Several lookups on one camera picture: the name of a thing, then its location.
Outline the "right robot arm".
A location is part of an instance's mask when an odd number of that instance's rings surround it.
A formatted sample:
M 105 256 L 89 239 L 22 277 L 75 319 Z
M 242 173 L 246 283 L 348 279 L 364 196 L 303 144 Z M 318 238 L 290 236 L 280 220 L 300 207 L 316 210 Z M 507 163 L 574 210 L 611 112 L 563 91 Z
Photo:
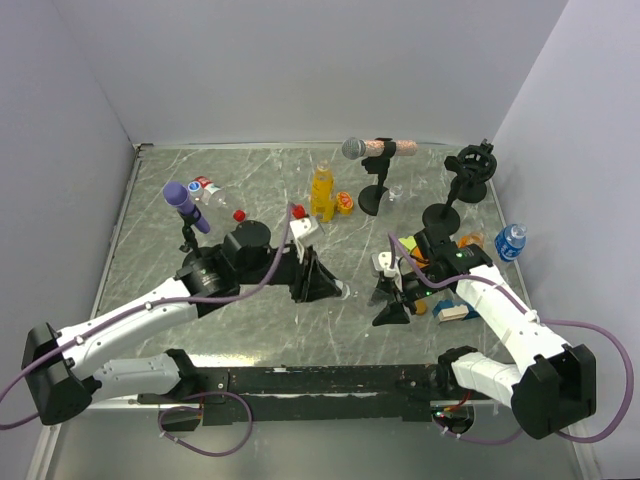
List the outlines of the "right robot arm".
M 595 413 L 596 359 L 586 346 L 572 346 L 543 325 L 478 245 L 460 248 L 438 225 L 414 239 L 420 264 L 397 238 L 371 258 L 377 287 L 388 296 L 374 325 L 406 324 L 416 301 L 450 290 L 479 314 L 512 358 L 504 364 L 473 347 L 450 349 L 439 356 L 430 389 L 453 399 L 472 391 L 497 401 L 534 439 Z

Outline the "yellow juice bottle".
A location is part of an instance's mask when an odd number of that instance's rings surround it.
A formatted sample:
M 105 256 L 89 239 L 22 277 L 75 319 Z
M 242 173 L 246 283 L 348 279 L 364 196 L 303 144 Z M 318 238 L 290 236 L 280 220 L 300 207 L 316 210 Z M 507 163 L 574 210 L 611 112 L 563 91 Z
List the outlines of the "yellow juice bottle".
M 320 161 L 314 170 L 310 191 L 311 215 L 327 223 L 335 213 L 333 198 L 334 176 L 328 160 Z

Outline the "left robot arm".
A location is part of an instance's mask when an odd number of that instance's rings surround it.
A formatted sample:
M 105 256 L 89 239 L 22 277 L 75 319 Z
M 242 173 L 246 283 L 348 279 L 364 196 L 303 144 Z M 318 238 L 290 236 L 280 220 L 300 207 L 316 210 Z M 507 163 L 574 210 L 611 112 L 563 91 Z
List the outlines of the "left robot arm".
M 296 303 L 345 296 L 348 286 L 319 260 L 323 236 L 311 218 L 290 221 L 278 248 L 269 228 L 240 223 L 222 243 L 191 252 L 176 274 L 142 297 L 86 322 L 54 329 L 44 323 L 26 339 L 22 367 L 44 425 L 56 425 L 103 400 L 155 394 L 184 402 L 198 375 L 182 350 L 148 359 L 121 359 L 125 350 L 170 328 L 248 298 L 241 289 L 286 286 Z

